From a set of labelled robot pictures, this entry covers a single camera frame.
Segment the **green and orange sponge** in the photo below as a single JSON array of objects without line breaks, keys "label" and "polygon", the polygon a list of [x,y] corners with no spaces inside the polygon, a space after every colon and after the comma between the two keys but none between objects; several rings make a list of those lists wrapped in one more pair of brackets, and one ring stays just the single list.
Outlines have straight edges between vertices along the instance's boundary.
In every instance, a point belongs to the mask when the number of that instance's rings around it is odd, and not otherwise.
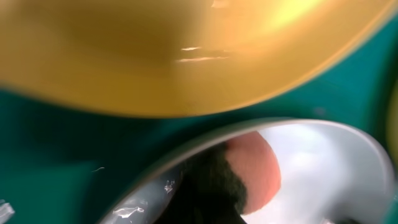
[{"label": "green and orange sponge", "polygon": [[280,190],[278,160],[259,132],[236,136],[185,163],[174,196],[155,224],[245,224]]}]

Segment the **light blue plate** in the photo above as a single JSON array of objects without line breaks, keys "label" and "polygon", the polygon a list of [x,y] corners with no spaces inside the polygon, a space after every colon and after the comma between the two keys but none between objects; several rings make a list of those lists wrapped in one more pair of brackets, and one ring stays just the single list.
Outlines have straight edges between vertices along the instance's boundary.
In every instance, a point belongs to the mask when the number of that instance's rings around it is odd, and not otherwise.
[{"label": "light blue plate", "polygon": [[282,184],[267,205],[243,216],[246,223],[387,222],[396,179],[373,137],[332,121],[262,118],[218,128],[170,151],[134,180],[101,223],[152,223],[174,195],[186,162],[250,132],[271,145]]}]

